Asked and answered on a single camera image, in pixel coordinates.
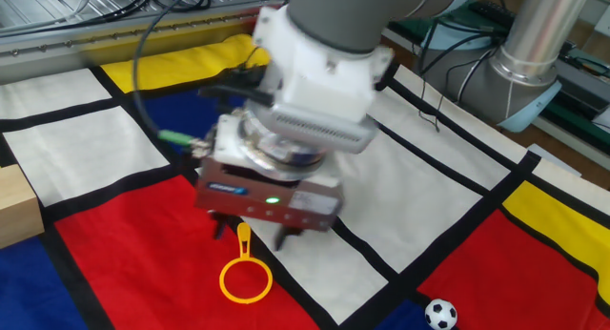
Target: white square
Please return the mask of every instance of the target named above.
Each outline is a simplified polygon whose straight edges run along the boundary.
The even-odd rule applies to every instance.
[[[111,95],[88,69],[0,86],[0,119],[31,115],[105,100]]]
[[[402,272],[481,198],[385,134],[360,155],[337,155],[345,225]]]
[[[169,164],[120,107],[4,136],[44,206]]]
[[[244,217],[257,236],[273,249],[280,225]],[[305,231],[286,237],[273,252],[288,273],[341,324],[388,281],[335,232]]]

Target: black cable bundle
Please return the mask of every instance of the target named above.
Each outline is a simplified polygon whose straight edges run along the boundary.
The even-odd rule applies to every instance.
[[[93,19],[85,20],[85,21],[79,22],[77,24],[50,27],[50,28],[40,29],[40,30],[36,30],[36,31],[10,33],[7,35],[2,35],[2,36],[0,36],[0,38],[7,38],[7,37],[22,35],[22,34],[41,33],[41,32],[46,32],[46,31],[70,30],[70,29],[77,29],[77,28],[86,27],[86,26],[111,23],[113,21],[117,21],[117,20],[123,19],[127,16],[130,16],[130,15],[134,14],[135,12],[143,9],[144,7],[146,7],[149,4],[150,1],[151,0],[133,0],[129,5],[125,6],[124,8],[122,8],[120,10],[115,10],[111,13],[97,16]]]
[[[168,7],[168,5],[164,4],[160,0],[153,0],[153,1],[154,1],[154,3],[156,3],[157,5],[159,5],[159,6],[163,7],[163,8],[167,8]],[[174,12],[185,12],[185,11],[191,11],[191,10],[206,10],[211,5],[212,5],[212,0],[197,0],[197,2],[194,3],[194,4],[189,4],[189,3],[186,3],[184,1],[180,1],[176,5],[176,7],[172,8],[172,11],[174,11]]]

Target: fabric mat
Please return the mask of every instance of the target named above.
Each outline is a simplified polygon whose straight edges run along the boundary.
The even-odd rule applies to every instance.
[[[252,38],[142,59],[162,128],[203,136],[218,82]],[[249,66],[265,65],[257,51]],[[424,308],[451,301],[458,329],[610,329],[610,194],[564,172],[451,102],[440,132],[419,118],[440,94],[404,67],[370,116],[380,132],[339,154],[345,209],[328,233],[272,250],[278,225],[215,222],[193,207],[197,172],[143,126],[132,63],[0,87],[0,165],[19,164],[46,233],[0,250],[0,329],[430,329]],[[238,107],[241,98],[232,98]],[[238,256],[236,226],[274,274],[239,305],[218,287]],[[232,273],[252,293],[264,276]],[[239,285],[250,281],[252,285]]]

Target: soccer ball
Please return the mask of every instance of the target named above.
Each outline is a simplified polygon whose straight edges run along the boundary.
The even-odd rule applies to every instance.
[[[458,312],[449,301],[434,299],[426,307],[426,322],[435,330],[449,330],[458,322]]]

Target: orange ring with handle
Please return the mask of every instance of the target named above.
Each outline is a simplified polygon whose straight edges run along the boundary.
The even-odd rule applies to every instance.
[[[242,303],[242,304],[251,304],[251,303],[257,302],[257,301],[265,298],[265,296],[267,296],[269,291],[271,291],[271,286],[274,284],[274,277],[272,276],[271,270],[269,269],[267,264],[265,264],[260,259],[250,257],[251,232],[252,231],[250,229],[250,225],[246,224],[245,222],[243,222],[243,223],[239,224],[239,226],[237,226],[237,237],[239,239],[239,258],[236,258],[236,259],[232,260],[231,262],[227,263],[227,265],[222,269],[222,272],[220,272],[220,290],[222,291],[222,294],[224,294],[225,297],[227,297],[229,300],[237,302],[237,303]],[[243,248],[244,242],[246,242],[246,251],[245,252],[244,252],[244,248]],[[259,266],[261,266],[267,273],[267,278],[268,278],[267,286],[265,287],[263,292],[261,294],[259,294],[258,296],[253,297],[253,298],[243,299],[243,298],[238,298],[238,297],[232,295],[227,290],[227,286],[225,285],[225,276],[227,275],[227,271],[229,271],[229,269],[231,267],[233,267],[234,265],[236,265],[239,262],[256,263]]]

